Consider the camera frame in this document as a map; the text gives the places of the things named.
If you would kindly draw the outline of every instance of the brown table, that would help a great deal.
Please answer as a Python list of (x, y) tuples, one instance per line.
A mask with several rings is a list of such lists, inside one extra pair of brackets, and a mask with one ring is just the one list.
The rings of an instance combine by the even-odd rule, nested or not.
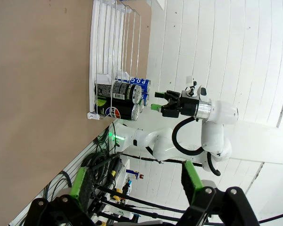
[[(142, 15), (145, 77), (150, 8)], [(0, 1), (0, 226), (113, 119), (88, 120), (92, 0)]]

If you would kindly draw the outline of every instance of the barcode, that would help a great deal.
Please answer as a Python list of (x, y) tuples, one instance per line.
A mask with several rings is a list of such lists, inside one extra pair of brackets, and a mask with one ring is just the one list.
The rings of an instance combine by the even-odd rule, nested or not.
[(125, 99), (124, 94), (114, 93), (114, 94), (113, 94), (113, 97), (116, 98), (116, 99), (121, 99), (121, 100), (124, 100), (124, 99)]

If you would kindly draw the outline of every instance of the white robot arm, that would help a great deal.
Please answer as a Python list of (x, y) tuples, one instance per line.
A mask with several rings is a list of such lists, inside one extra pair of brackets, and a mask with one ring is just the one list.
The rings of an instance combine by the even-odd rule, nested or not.
[[(152, 105), (153, 110), (162, 112), (165, 117), (178, 117), (179, 113), (191, 117), (180, 122), (174, 130), (166, 128), (154, 132), (117, 124), (117, 135), (123, 139), (118, 141), (116, 150), (124, 151), (130, 145), (149, 147), (157, 160), (184, 158), (202, 163), (204, 170), (219, 176), (217, 163), (227, 160), (232, 153), (230, 141), (224, 136), (224, 124), (235, 124), (238, 120), (238, 110), (229, 103), (210, 100), (205, 88), (200, 87), (197, 94), (193, 93), (194, 90), (195, 87), (191, 87), (188, 91), (182, 91), (181, 95), (169, 90), (166, 93), (156, 93), (156, 97), (166, 99), (168, 104)], [(178, 130), (198, 119), (202, 119), (201, 147), (179, 144), (176, 139)]]

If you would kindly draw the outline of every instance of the soda can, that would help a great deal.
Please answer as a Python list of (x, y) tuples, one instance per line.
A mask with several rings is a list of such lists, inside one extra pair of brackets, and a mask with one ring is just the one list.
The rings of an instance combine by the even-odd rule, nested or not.
[(149, 103), (149, 94), (148, 93), (142, 93), (141, 99), (144, 100), (144, 105), (147, 106)]
[(149, 79), (139, 79), (139, 78), (135, 78), (135, 77), (130, 77), (130, 80), (121, 80), (121, 79), (118, 79), (118, 80), (123, 81), (123, 82), (127, 82), (129, 84), (141, 86), (142, 93), (149, 93), (149, 91), (150, 91), (151, 80), (149, 80)]
[(145, 107), (145, 100), (141, 99), (139, 105), (140, 105), (140, 112), (142, 113), (143, 108)]
[(112, 83), (113, 95), (111, 95), (111, 85), (98, 84), (97, 91), (99, 97), (112, 97), (118, 100), (127, 100), (134, 104), (138, 104), (142, 97), (141, 86), (135, 84), (128, 84), (120, 81), (114, 81)]
[(94, 106), (95, 112), (103, 116), (136, 121), (140, 114), (139, 104), (121, 102), (111, 98), (99, 97)]

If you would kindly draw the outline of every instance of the screw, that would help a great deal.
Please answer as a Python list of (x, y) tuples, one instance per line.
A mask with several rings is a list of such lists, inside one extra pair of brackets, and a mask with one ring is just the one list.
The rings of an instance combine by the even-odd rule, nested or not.
[(232, 194), (237, 194), (236, 189), (232, 189), (232, 190), (231, 190), (231, 193), (232, 193)]
[(208, 194), (211, 194), (211, 193), (212, 193), (212, 189), (210, 189), (210, 188), (207, 188), (205, 191), (206, 191), (206, 193), (208, 193)]

